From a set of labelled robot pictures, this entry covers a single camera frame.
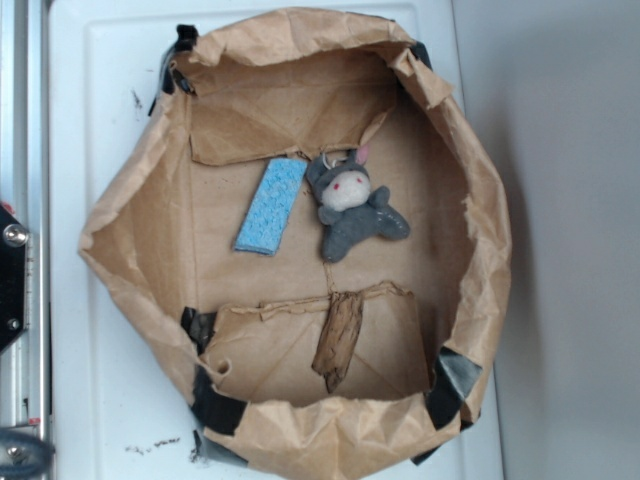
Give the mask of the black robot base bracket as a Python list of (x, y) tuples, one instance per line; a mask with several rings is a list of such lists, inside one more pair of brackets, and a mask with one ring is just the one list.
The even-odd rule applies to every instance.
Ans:
[(1, 202), (0, 314), (1, 353), (26, 327), (27, 249), (30, 232)]

